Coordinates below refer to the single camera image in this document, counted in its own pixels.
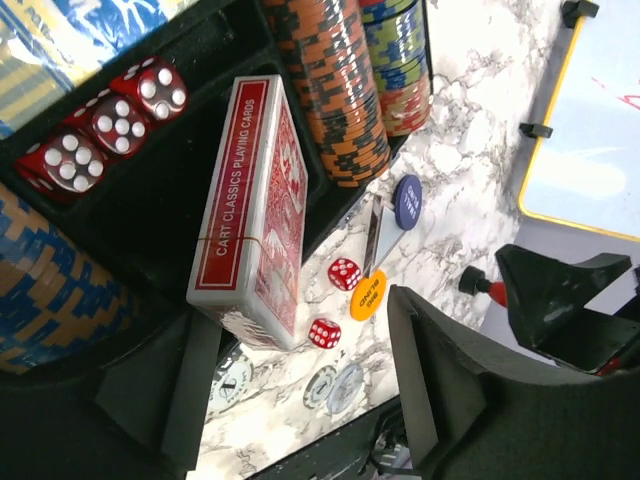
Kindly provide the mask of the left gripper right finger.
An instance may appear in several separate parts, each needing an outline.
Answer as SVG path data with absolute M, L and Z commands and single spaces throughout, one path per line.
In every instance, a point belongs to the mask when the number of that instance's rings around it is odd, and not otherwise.
M 392 286 L 388 326 L 414 472 L 424 479 L 635 479 L 639 373 L 554 367 Z

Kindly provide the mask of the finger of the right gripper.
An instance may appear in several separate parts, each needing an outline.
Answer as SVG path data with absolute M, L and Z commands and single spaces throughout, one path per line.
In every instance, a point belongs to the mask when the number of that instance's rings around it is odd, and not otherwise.
M 586 307 L 632 268 L 629 256 L 601 253 L 568 264 L 507 244 L 496 260 L 521 347 L 584 373 L 639 364 L 639 321 Z

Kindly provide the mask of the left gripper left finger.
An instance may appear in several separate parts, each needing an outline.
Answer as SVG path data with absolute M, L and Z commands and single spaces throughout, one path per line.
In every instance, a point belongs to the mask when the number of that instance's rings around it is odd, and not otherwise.
M 195 469 L 220 325 L 187 308 L 1 376 L 4 479 L 183 479 Z

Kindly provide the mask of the red playing card deck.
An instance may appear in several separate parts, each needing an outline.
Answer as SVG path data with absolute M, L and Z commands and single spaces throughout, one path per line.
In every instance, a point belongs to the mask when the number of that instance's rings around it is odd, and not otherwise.
M 186 291 L 253 349 L 296 346 L 308 173 L 283 81 L 234 81 Z

